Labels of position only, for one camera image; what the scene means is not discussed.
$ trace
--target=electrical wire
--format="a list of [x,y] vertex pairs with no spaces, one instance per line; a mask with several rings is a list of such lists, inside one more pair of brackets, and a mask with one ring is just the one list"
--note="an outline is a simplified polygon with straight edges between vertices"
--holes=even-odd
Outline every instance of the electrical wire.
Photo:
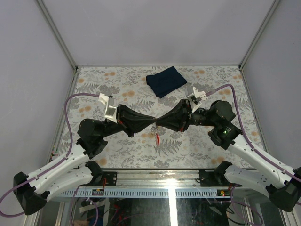
[[109,208],[107,211],[105,211],[103,214],[106,214],[108,211],[110,211],[112,208]]
[[105,188],[106,183],[107,183],[107,178],[103,178],[103,193],[104,193],[104,188]]
[[[78,190],[79,190],[79,186],[76,188],[76,190],[75,190],[74,193],[73,193],[73,196],[72,196],[72,198],[71,198],[70,207],[69,207],[69,222],[70,222],[71,226],[74,226],[74,225],[73,225],[73,221],[72,221],[72,209],[73,209],[73,206],[74,206],[75,196],[76,196]],[[90,198],[88,198],[87,200],[89,200],[89,201],[95,206],[95,210],[96,210],[96,219],[95,219],[95,222],[94,222],[93,226],[96,226],[97,221],[98,221],[98,206],[97,206],[96,203],[93,202]]]
[[232,186],[233,186],[233,184],[232,184],[232,183],[230,183],[230,184],[229,184],[229,187],[228,187],[228,191],[230,191],[230,190],[231,190]]
[[236,109],[236,112],[237,112],[237,117],[238,117],[238,121],[239,121],[239,125],[240,125],[240,128],[241,128],[241,131],[243,132],[243,136],[246,140],[246,142],[248,143],[248,145],[261,157],[263,158],[265,161],[267,161],[268,163],[270,163],[271,165],[273,165],[274,167],[276,167],[277,169],[281,170],[281,172],[287,174],[288,176],[290,176],[291,178],[297,180],[299,183],[301,183],[301,179],[297,178],[295,175],[287,172],[284,168],[282,168],[281,166],[277,165],[276,163],[274,163],[273,161],[271,161],[270,159],[268,159],[266,156],[264,156],[260,151],[258,151],[256,148],[254,148],[254,145],[251,143],[251,141],[249,140],[248,136],[246,135],[246,131],[244,129],[244,126],[243,126],[243,123],[242,123],[242,120],[241,120],[241,117],[240,117],[240,113],[239,113],[239,108],[238,108],[238,104],[237,104],[237,99],[236,99],[236,94],[235,94],[235,90],[234,90],[234,87],[233,85],[231,84],[226,84],[226,85],[223,85],[223,86],[220,86],[218,88],[216,88],[215,90],[212,90],[208,93],[206,93],[206,96],[210,96],[212,95],[213,93],[216,93],[217,91],[225,88],[225,87],[230,87],[231,90],[232,90],[232,94],[233,94],[233,99],[234,99],[234,105],[235,105],[235,109]]
[[114,213],[113,217],[111,218],[111,221],[114,219],[114,217],[115,217],[115,215],[117,214],[117,212],[118,212],[118,209],[115,210],[115,213]]
[[[256,209],[254,209],[254,208],[251,207],[250,205],[247,205],[247,204],[245,204],[245,203],[243,203],[243,202],[238,202],[238,201],[234,201],[234,200],[233,200],[234,189],[235,189],[237,186],[238,186],[238,185],[234,185],[234,186],[233,186],[232,191],[231,191],[231,196],[230,196],[231,204],[232,204],[232,207],[233,207],[233,209],[234,209],[234,212],[236,212],[236,214],[237,214],[241,219],[243,219],[246,223],[248,223],[248,224],[250,224],[250,225],[253,225],[253,226],[261,226],[261,225],[263,225],[263,219],[262,219],[262,216],[260,215],[260,213],[259,213]],[[259,216],[259,219],[260,219],[261,222],[260,222],[259,224],[255,224],[255,223],[253,223],[253,222],[250,222],[248,219],[244,218],[244,216],[243,216],[242,214],[240,214],[240,213],[238,212],[238,210],[236,209],[236,207],[235,207],[235,205],[234,205],[235,203],[236,203],[236,204],[239,204],[239,205],[241,205],[241,206],[246,206],[246,207],[250,208],[250,210],[251,210],[253,213],[256,213],[256,214]]]
[[227,219],[228,219],[229,221],[232,221],[234,224],[237,224],[237,225],[247,225],[246,223],[239,223],[239,222],[236,222],[236,221],[232,220],[232,219],[229,218],[229,217],[227,217]]
[[230,207],[228,207],[228,209],[229,209],[230,211],[229,211],[229,210],[226,210],[226,212],[228,212],[228,213],[230,213],[230,214],[235,214],[234,211],[233,211]]
[[[66,154],[66,157],[68,157],[68,155],[70,154],[71,152],[71,149],[72,149],[72,145],[73,145],[73,137],[72,137],[72,131],[71,131],[71,126],[70,126],[70,123],[69,123],[69,120],[68,120],[68,113],[67,113],[67,104],[68,104],[68,101],[73,98],[73,97],[77,97],[77,96],[90,96],[90,97],[99,97],[98,94],[91,94],[91,93],[77,93],[77,94],[73,94],[69,97],[67,97],[67,99],[65,100],[65,103],[64,103],[64,116],[65,116],[65,121],[66,121],[66,124],[67,124],[67,127],[68,127],[68,131],[69,131],[69,134],[70,134],[70,147],[67,151],[67,154]],[[63,158],[61,159],[58,163],[56,163],[55,165],[53,165],[52,167],[49,167],[47,170],[45,170],[44,172],[41,172],[40,174],[38,174],[38,178],[43,176],[44,174],[48,173],[49,171],[53,170],[54,168],[56,168],[57,166],[59,166],[61,163],[63,163],[64,161],[66,160],[66,158]],[[31,178],[11,189],[9,189],[7,192],[5,192],[1,198],[0,198],[0,205],[2,203],[2,201],[4,200],[4,198],[10,194],[11,192],[15,191],[16,189],[36,180],[37,178]],[[18,217],[20,215],[23,215],[24,212],[21,212],[21,213],[17,213],[17,214],[5,214],[3,213],[1,210],[0,210],[0,216],[2,217],[5,217],[5,218],[15,218],[15,217]]]

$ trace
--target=floral tablecloth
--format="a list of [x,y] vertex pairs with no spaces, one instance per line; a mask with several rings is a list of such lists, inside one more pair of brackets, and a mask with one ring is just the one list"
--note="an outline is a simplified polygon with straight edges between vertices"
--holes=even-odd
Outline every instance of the floral tablecloth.
[[[186,85],[160,99],[146,84],[145,77],[168,67],[83,67],[80,70],[75,93],[104,93],[113,95],[119,104],[143,114],[160,117],[170,111],[180,99],[185,98],[187,86],[199,91],[211,91],[223,84],[231,83],[236,90],[240,113],[250,139],[259,146],[261,139],[246,94],[241,74],[236,66],[176,66],[177,71],[188,81]],[[234,106],[230,89],[223,89],[202,103],[209,108],[215,100],[226,100]],[[103,120],[104,105],[95,97],[76,97],[71,101],[69,120],[74,142],[79,139],[77,130],[84,118]],[[237,118],[233,120],[239,126]],[[238,156],[213,144],[208,136],[210,127],[189,126],[184,133],[158,128],[160,145],[147,127],[134,138],[124,132],[106,137],[109,143],[95,157],[102,168],[216,168],[223,160],[242,168],[251,167]],[[58,152],[69,147],[69,133],[64,128]]]

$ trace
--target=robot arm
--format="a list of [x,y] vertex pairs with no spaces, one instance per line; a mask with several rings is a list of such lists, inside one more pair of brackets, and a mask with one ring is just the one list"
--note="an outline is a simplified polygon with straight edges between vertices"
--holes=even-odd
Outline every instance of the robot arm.
[[292,211],[301,197],[301,183],[264,160],[257,152],[297,178],[301,178],[301,169],[294,170],[259,147],[250,147],[242,131],[231,123],[235,114],[228,102],[215,101],[210,109],[195,109],[196,104],[200,106],[200,100],[206,100],[206,97],[196,89],[192,89],[188,97],[158,118],[156,125],[180,132],[187,130],[190,125],[213,126],[208,135],[214,144],[238,155],[259,171],[259,173],[250,172],[224,161],[214,171],[215,177],[219,181],[227,180],[256,190],[269,197],[271,202],[282,210]]
[[87,184],[101,186],[103,172],[90,160],[108,144],[103,138],[121,131],[133,137],[156,120],[125,105],[114,106],[112,97],[100,94],[99,101],[106,105],[105,120],[84,119],[79,125],[80,139],[69,154],[63,153],[28,175],[20,172],[14,176],[14,186],[29,181],[14,191],[26,215],[39,211],[51,198],[69,188]]

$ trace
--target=black fabric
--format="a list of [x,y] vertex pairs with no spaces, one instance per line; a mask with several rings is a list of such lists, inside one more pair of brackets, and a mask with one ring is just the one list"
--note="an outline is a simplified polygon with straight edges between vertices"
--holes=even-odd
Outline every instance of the black fabric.
[[146,84],[151,87],[159,98],[165,97],[168,93],[186,83],[186,79],[178,73],[175,67],[167,68],[155,75],[146,76]]

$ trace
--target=metal frame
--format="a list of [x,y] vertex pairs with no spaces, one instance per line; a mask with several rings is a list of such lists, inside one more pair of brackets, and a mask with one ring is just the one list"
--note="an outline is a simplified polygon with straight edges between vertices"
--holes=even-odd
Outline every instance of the metal frame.
[[36,226],[39,220],[40,211],[24,217],[23,226]]
[[59,209],[58,209],[58,214],[57,214],[57,217],[56,217],[55,226],[60,226],[60,225],[61,225],[61,221],[62,221],[62,217],[63,217],[64,208],[65,208],[65,203],[64,203],[64,202],[61,202],[61,203],[60,203],[60,207],[59,207]]
[[282,217],[283,217],[285,223],[288,226],[294,226],[294,225],[300,226],[301,225],[295,208],[290,213],[285,212],[285,211],[281,211],[281,213],[282,213]]
[[[106,187],[104,193],[93,191],[93,189],[102,189],[101,186],[80,187],[75,197],[168,197],[166,192],[170,186],[179,192],[190,192],[179,193],[177,194],[179,197],[217,197],[217,189],[228,189],[227,187],[200,187],[200,183],[196,182],[196,178],[199,177],[197,169],[103,169],[104,172],[112,170],[118,174],[116,186]],[[60,197],[72,197],[74,191],[75,189],[65,191]]]
[[237,67],[238,64],[141,64],[141,65],[131,65],[131,64],[127,64],[127,65],[79,65],[78,67],[83,68],[83,67],[172,67],[172,66],[178,66],[178,67],[185,67],[185,66],[193,66],[193,67],[206,67],[206,66],[235,66]]
[[[248,200],[247,198],[243,198],[243,199],[242,199],[242,202],[243,202],[244,204],[250,205],[250,202],[249,202],[249,200]],[[251,209],[250,209],[250,208],[247,208],[247,207],[245,207],[245,206],[241,206],[241,210],[242,210],[242,213],[243,213],[244,217],[245,217],[246,219],[248,219],[248,221],[254,223],[254,219],[253,219],[253,217],[252,217],[252,211],[251,211]]]
[[109,198],[105,199],[105,204],[104,204],[104,216],[103,216],[103,226],[108,224],[109,221],[109,208],[110,208],[110,200]]
[[[67,99],[68,96],[70,96],[74,93],[77,81],[79,79],[79,73],[80,73],[80,69],[78,69],[74,73],[74,76],[71,80],[71,83],[69,84],[68,91],[67,91],[65,99]],[[67,105],[67,111],[69,111],[70,104],[71,104],[71,100],[69,101],[69,103]],[[59,145],[59,143],[61,141],[61,138],[62,138],[62,135],[63,135],[64,126],[65,126],[65,119],[64,119],[64,112],[63,112],[63,109],[62,109],[59,121],[57,123],[56,130],[55,130],[55,135],[54,135],[54,138],[53,138],[53,141],[52,141],[52,144],[51,144],[51,150],[50,150],[49,155],[47,157],[46,164],[49,163],[49,160],[51,159],[53,152],[58,148],[58,145]]]
[[243,57],[242,61],[239,64],[240,68],[244,68],[245,64],[247,63],[252,51],[254,50],[258,40],[260,39],[261,35],[263,34],[265,28],[267,27],[269,20],[271,19],[271,17],[273,16],[273,14],[275,13],[275,11],[278,8],[279,3],[282,0],[274,0],[272,6],[269,8],[268,13],[266,14],[263,22],[261,23],[257,33],[255,34],[255,37],[253,38],[251,45],[249,46],[245,56]]
[[44,1],[43,0],[35,0],[35,2],[37,4],[38,8],[40,9],[42,15],[44,16],[47,24],[49,25],[49,28],[52,31],[58,45],[61,47],[64,55],[66,56],[70,66],[73,68],[74,71],[76,71],[78,66],[77,66],[76,62],[74,61],[70,51],[68,50],[62,36],[60,35]]

